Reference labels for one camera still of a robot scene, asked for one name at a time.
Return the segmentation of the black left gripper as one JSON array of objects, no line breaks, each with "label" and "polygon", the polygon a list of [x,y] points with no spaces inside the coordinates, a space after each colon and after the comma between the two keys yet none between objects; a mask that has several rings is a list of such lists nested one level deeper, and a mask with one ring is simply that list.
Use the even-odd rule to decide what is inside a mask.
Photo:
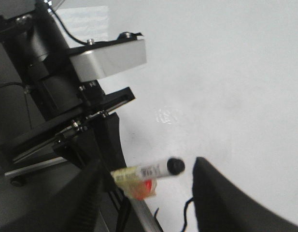
[{"label": "black left gripper", "polygon": [[[73,120],[86,118],[98,112],[108,113],[135,99],[129,87],[105,94],[97,80],[80,85],[77,95],[82,101],[79,106],[15,138],[12,145],[14,163],[22,161],[54,141],[55,134],[72,126]],[[100,177],[104,183],[105,162],[108,169],[126,167],[120,141],[119,122],[117,113],[100,119],[98,122],[100,145],[93,128],[79,131],[71,129],[60,134],[59,142],[53,145],[53,151],[81,170],[92,164],[98,171],[94,177]]]}]

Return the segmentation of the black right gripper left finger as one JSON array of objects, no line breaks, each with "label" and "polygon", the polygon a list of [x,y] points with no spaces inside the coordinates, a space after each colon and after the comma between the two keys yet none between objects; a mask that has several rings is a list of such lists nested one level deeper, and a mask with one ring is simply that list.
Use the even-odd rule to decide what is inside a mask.
[{"label": "black right gripper left finger", "polygon": [[49,201],[0,232],[93,232],[102,191],[102,165],[94,160]]}]

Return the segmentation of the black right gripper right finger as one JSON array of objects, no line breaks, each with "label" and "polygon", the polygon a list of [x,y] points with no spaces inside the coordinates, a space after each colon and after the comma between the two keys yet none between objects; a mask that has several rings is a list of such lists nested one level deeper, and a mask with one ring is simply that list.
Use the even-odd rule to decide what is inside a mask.
[{"label": "black right gripper right finger", "polygon": [[265,208],[197,157],[192,193],[200,232],[298,232],[298,225]]}]

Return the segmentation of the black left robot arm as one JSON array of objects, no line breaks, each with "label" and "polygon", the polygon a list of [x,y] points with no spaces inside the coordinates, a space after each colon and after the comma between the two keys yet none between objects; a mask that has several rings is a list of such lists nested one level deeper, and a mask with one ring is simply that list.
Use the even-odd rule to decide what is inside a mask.
[{"label": "black left robot arm", "polygon": [[123,32],[113,41],[70,48],[64,30],[42,0],[0,0],[0,44],[44,118],[41,125],[0,144],[0,165],[11,170],[51,146],[81,169],[95,163],[104,187],[111,190],[110,172],[126,165],[115,109],[135,97],[128,87],[106,94],[98,79],[142,64],[144,40]]}]

